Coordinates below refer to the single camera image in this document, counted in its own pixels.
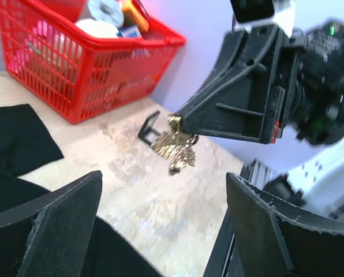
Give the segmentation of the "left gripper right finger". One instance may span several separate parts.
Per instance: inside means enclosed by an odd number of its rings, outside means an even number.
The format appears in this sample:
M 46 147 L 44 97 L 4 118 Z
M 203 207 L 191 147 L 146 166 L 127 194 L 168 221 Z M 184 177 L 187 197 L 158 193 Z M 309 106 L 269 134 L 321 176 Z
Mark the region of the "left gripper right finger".
M 344 276 L 344 222 L 325 218 L 226 175 L 227 204 L 244 276 Z

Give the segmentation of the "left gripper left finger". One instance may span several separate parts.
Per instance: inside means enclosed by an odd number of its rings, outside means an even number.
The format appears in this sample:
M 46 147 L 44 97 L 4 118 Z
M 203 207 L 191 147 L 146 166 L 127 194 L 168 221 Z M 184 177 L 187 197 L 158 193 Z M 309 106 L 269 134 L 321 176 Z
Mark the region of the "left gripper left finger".
M 102 173 L 0 213 L 0 276 L 80 276 Z

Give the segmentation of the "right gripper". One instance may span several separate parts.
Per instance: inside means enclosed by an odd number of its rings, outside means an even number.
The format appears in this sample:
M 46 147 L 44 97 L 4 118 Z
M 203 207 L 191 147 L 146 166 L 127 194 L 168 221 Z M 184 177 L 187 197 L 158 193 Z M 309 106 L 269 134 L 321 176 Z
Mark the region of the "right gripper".
M 275 143 L 289 123 L 304 51 L 303 32 L 288 37 L 276 24 L 228 32 L 210 75 L 176 112 L 181 131 Z

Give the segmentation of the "pink gold brooch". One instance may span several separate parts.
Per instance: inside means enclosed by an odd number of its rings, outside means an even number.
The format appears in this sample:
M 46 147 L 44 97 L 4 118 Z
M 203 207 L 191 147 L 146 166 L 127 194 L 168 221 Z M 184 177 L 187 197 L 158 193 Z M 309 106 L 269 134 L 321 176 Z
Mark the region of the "pink gold brooch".
M 198 142 L 197 134 L 184 133 L 181 130 L 181 117 L 171 113 L 167 117 L 169 129 L 164 130 L 151 144 L 151 149 L 164 160 L 169 160 L 170 176 L 179 174 L 187 166 L 194 167 L 196 153 L 193 146 Z

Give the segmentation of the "black floral t-shirt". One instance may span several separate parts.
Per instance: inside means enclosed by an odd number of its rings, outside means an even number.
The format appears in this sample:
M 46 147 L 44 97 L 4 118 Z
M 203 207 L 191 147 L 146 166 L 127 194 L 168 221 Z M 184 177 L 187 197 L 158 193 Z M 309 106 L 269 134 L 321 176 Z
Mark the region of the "black floral t-shirt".
M 0 276 L 158 276 L 97 216 L 100 171 L 55 191 L 21 179 L 62 158 L 30 105 L 0 107 Z

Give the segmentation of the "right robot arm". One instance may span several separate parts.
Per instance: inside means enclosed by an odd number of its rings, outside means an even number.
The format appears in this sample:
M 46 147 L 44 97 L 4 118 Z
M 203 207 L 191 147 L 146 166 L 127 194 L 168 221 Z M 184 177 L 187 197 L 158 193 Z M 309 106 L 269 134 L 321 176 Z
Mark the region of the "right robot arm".
M 200 89 L 169 124 L 199 135 L 273 144 L 285 127 L 325 151 L 277 173 L 259 160 L 248 180 L 314 213 L 344 214 L 344 24 L 288 36 L 275 23 L 228 32 Z

